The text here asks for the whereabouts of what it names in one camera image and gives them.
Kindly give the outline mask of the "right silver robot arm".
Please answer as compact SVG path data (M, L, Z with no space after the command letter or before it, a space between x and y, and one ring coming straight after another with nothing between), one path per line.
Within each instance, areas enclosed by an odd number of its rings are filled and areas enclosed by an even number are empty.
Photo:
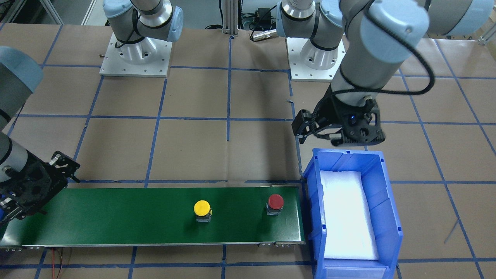
M117 39L124 59L145 60L151 55L150 39L175 42L179 39L184 14L168 0L105 0L105 16ZM26 103L43 79L41 67L30 56L10 46L1 46L1 128ZM38 212L76 178L80 164L56 151L44 162L32 152L1 134L1 226Z

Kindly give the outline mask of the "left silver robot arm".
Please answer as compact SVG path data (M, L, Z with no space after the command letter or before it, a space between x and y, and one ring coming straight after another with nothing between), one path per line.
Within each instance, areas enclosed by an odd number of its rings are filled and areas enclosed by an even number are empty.
M386 139L377 94L421 95L434 86L431 66L416 50L427 33L464 35L479 29L492 0L282 0L276 30L281 37L307 38L313 50L336 55L349 43L324 97L300 110L291 127L303 144L308 136L333 146L377 145ZM402 63L414 56L429 77L418 91L385 90Z

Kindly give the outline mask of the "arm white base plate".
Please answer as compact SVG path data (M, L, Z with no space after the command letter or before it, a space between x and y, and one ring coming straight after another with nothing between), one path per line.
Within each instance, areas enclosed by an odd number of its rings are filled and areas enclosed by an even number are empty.
M305 38L287 38L286 44L293 81L331 82L346 53L343 41L331 51L318 49Z
M112 34L99 74L113 77L157 77L168 76L172 42L145 38L143 41L120 48Z

